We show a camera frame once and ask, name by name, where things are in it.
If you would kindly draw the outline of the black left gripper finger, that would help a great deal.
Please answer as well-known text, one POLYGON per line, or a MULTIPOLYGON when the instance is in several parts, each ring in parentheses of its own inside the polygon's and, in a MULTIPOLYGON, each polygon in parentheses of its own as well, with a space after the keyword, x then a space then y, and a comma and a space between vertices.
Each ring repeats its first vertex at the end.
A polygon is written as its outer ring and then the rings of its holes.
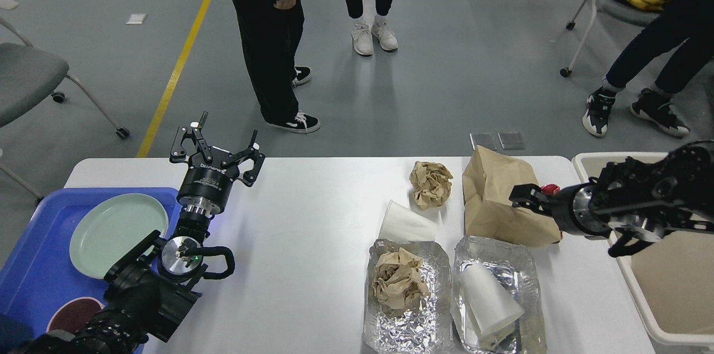
POLYGON ((254 130, 247 148, 237 153, 229 152, 227 158, 223 160, 224 175, 230 179, 230 182, 239 181, 247 187, 252 187, 257 181, 266 158, 259 150, 257 135, 258 131, 254 130), (250 162, 252 168, 240 169, 240 166, 245 162, 250 162))
POLYGON ((188 165, 201 163, 211 165, 213 163, 214 155, 211 147, 206 143, 201 132, 207 118, 208 113, 204 111, 198 122, 193 122, 187 127, 179 127, 177 129, 176 137, 170 150, 171 163, 186 163, 188 165), (193 153, 189 153, 184 148, 184 141, 186 140, 193 143, 193 153))

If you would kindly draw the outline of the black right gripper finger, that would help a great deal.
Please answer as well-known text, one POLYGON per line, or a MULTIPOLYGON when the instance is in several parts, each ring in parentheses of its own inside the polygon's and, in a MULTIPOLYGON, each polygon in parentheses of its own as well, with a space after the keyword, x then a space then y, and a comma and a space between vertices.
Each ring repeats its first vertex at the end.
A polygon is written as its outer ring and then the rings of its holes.
POLYGON ((524 184, 513 186, 508 199, 513 207, 525 207, 535 214, 552 216, 553 197, 544 195, 538 185, 524 184))

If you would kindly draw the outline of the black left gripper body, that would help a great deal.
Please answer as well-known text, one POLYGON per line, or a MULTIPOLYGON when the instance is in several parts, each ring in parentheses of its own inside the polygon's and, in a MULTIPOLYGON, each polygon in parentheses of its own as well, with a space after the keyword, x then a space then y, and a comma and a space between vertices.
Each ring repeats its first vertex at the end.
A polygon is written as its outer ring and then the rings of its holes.
POLYGON ((238 165, 227 169, 199 163, 189 165, 186 176, 178 190, 177 202, 186 210, 202 215, 217 215, 224 212, 230 190, 240 178, 238 165))

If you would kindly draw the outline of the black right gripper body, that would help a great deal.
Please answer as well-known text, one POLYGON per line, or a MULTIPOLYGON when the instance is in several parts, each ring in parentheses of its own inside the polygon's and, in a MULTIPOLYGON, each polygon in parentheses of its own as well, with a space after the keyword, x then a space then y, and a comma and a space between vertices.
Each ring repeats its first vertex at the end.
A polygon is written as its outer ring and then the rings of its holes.
POLYGON ((551 214, 558 228, 591 240, 609 237, 611 229, 589 209, 594 184, 569 186, 550 197, 551 214))

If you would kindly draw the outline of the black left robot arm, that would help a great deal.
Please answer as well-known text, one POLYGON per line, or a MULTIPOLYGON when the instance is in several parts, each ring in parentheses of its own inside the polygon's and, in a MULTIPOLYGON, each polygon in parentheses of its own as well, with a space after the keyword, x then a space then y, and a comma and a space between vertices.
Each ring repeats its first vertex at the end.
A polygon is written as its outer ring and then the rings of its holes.
POLYGON ((234 182, 255 184, 265 155, 257 131, 237 153, 208 145, 201 133, 207 117, 204 112, 198 122, 178 128, 170 151, 171 163, 187 165, 177 194, 181 212, 171 235, 151 230, 110 265, 103 275, 107 305, 76 333, 47 332, 11 353, 132 353, 150 336, 166 342, 200 298, 193 287, 202 279, 234 273, 234 253, 204 241, 212 219, 224 212, 234 182))

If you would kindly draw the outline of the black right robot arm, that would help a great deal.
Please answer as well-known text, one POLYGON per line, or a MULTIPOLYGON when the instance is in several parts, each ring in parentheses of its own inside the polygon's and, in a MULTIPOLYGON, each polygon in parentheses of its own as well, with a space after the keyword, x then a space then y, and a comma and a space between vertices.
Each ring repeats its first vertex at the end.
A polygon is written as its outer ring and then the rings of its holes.
POLYGON ((655 163, 610 162, 597 178, 554 194, 517 185, 509 199, 572 235, 595 240, 618 232, 609 255, 631 256, 672 232, 712 233, 712 154, 711 140, 691 142, 655 163))

